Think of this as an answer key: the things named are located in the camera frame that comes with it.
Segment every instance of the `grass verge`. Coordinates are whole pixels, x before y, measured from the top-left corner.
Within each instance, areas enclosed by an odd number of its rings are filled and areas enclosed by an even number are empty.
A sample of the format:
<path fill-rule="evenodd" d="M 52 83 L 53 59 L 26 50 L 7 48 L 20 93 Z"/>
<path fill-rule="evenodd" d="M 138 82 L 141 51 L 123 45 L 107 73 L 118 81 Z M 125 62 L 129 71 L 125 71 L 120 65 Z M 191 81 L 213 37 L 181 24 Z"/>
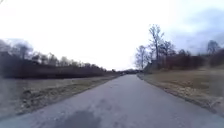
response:
<path fill-rule="evenodd" d="M 138 77 L 224 117 L 223 70 L 170 71 Z"/>
<path fill-rule="evenodd" d="M 14 82 L 16 84 L 11 86 L 20 87 L 20 90 L 16 90 L 19 95 L 14 96 L 13 100 L 8 100 L 4 106 L 0 106 L 0 112 L 2 113 L 0 120 L 33 112 L 117 77 L 119 76 L 57 80 L 16 80 Z"/>

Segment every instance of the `gray cloud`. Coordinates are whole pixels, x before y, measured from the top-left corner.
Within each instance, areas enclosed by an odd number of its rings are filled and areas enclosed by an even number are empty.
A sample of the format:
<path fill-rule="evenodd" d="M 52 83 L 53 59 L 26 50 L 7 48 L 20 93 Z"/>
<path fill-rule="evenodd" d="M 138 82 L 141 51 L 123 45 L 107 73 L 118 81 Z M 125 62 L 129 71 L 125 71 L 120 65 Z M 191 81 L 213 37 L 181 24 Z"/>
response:
<path fill-rule="evenodd" d="M 185 24 L 193 27 L 193 32 L 176 31 L 173 41 L 178 48 L 193 53 L 205 52 L 209 40 L 224 46 L 224 10 L 209 8 L 192 15 Z"/>

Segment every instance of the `overcast sky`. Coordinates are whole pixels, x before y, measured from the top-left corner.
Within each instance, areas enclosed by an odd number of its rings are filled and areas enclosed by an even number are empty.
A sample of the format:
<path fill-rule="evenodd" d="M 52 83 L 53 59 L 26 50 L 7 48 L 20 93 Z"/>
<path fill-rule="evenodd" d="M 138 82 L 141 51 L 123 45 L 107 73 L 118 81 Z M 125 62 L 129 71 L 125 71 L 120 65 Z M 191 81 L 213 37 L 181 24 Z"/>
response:
<path fill-rule="evenodd" d="M 149 24 L 177 49 L 203 51 L 224 42 L 223 0 L 4 0 L 0 38 L 27 40 L 36 51 L 107 69 L 134 67 Z"/>

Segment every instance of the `tree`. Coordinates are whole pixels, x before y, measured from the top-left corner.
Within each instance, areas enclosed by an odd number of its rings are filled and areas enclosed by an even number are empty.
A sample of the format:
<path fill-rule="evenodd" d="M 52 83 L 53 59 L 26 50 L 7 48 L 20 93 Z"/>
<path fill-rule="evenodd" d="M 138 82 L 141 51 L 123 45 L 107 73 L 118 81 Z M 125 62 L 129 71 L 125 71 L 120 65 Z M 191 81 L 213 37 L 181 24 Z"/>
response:
<path fill-rule="evenodd" d="M 153 24 L 150 28 L 149 28 L 149 33 L 151 35 L 151 42 L 152 44 L 150 45 L 150 48 L 152 50 L 155 50 L 156 52 L 156 63 L 157 63 L 157 68 L 159 68 L 159 45 L 161 44 L 162 41 L 162 37 L 164 35 L 164 33 L 161 32 L 161 29 L 159 27 L 159 25 Z"/>
<path fill-rule="evenodd" d="M 42 54 L 42 55 L 40 55 L 40 60 L 41 60 L 42 64 L 47 64 L 48 58 L 46 55 Z"/>
<path fill-rule="evenodd" d="M 49 59 L 48 59 L 48 64 L 52 65 L 52 66 L 57 66 L 57 63 L 58 63 L 57 57 L 54 54 L 50 53 Z"/>
<path fill-rule="evenodd" d="M 65 56 L 63 56 L 59 62 L 59 65 L 60 66 L 69 66 L 69 60 Z"/>
<path fill-rule="evenodd" d="M 144 46 L 139 46 L 137 48 L 137 53 L 135 54 L 135 65 L 142 70 L 147 64 L 148 56 L 146 52 L 146 48 Z"/>
<path fill-rule="evenodd" d="M 41 57 L 40 56 L 40 53 L 35 52 L 35 53 L 33 53 L 32 57 L 31 57 L 31 60 L 36 61 L 36 62 L 39 62 L 40 57 Z"/>
<path fill-rule="evenodd" d="M 165 41 L 159 45 L 159 53 L 165 57 L 170 56 L 174 52 L 174 45 L 170 41 Z"/>
<path fill-rule="evenodd" d="M 18 50 L 18 56 L 21 59 L 25 59 L 29 52 L 32 51 L 32 48 L 25 43 L 18 43 L 15 45 L 15 48 Z"/>
<path fill-rule="evenodd" d="M 208 42 L 208 46 L 207 46 L 208 54 L 212 55 L 215 52 L 217 52 L 219 49 L 220 49 L 220 46 L 219 46 L 219 44 L 216 41 L 210 40 Z"/>

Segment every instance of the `dry grass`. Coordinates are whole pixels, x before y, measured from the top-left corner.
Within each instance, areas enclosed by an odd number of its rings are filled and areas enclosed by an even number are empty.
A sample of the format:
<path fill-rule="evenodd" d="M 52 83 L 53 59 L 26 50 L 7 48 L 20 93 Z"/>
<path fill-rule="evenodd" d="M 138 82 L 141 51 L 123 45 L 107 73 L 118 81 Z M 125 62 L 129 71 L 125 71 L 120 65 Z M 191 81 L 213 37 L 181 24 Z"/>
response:
<path fill-rule="evenodd" d="M 224 70 L 169 71 L 139 77 L 169 93 L 224 114 Z"/>
<path fill-rule="evenodd" d="M 61 101 L 118 76 L 54 80 L 0 79 L 0 119 Z"/>

